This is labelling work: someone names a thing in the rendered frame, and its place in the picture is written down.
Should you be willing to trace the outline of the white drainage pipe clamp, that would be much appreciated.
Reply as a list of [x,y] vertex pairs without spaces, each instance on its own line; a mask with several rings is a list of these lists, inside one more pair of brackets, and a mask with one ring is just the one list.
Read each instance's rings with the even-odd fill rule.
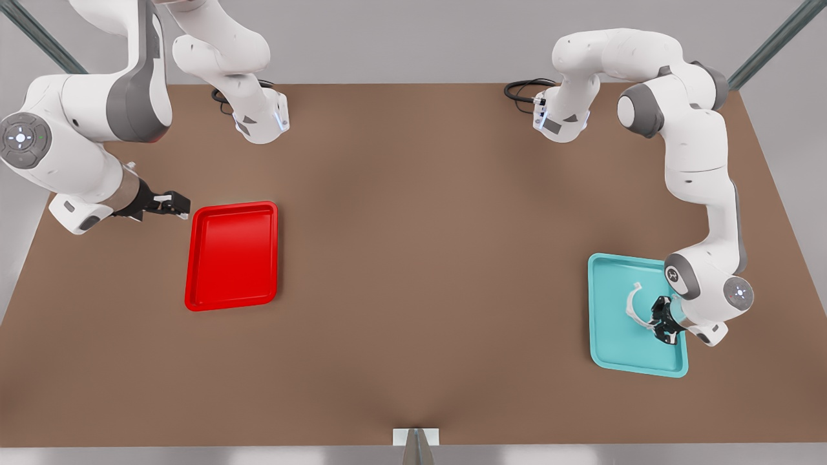
[[635,321],[636,324],[641,325],[642,327],[644,327],[644,329],[653,330],[654,329],[654,324],[652,322],[645,322],[645,321],[641,320],[641,318],[639,318],[639,316],[637,315],[637,312],[635,311],[635,309],[633,307],[633,298],[635,297],[635,294],[638,293],[638,291],[641,291],[641,289],[643,289],[643,286],[641,285],[641,283],[635,282],[633,284],[633,289],[632,289],[632,291],[629,292],[629,294],[627,296],[627,299],[626,299],[625,312],[626,312],[626,315],[628,315],[630,318],[632,318],[632,320]]

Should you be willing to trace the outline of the red rectangular tray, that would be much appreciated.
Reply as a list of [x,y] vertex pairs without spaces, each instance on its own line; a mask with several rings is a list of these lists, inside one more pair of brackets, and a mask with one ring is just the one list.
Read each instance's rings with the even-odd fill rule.
[[190,235],[187,309],[266,304],[277,291],[277,205],[263,201],[198,209]]

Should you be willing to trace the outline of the silver frame post with foot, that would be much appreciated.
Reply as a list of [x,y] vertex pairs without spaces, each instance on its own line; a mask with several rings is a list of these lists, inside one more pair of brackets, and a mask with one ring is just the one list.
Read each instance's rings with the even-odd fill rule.
[[439,429],[393,429],[393,446],[404,446],[402,465],[435,465],[431,446],[440,445]]

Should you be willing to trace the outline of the teal rectangular tray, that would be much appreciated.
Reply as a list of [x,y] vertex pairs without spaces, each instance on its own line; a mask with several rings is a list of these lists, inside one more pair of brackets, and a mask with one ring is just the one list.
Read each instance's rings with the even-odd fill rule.
[[588,259],[589,344],[600,367],[670,378],[684,377],[689,369],[686,340],[676,345],[660,342],[653,330],[644,329],[625,312],[635,282],[643,289],[633,298],[641,320],[650,322],[652,306],[671,288],[664,278],[664,263],[632,256],[596,253]]

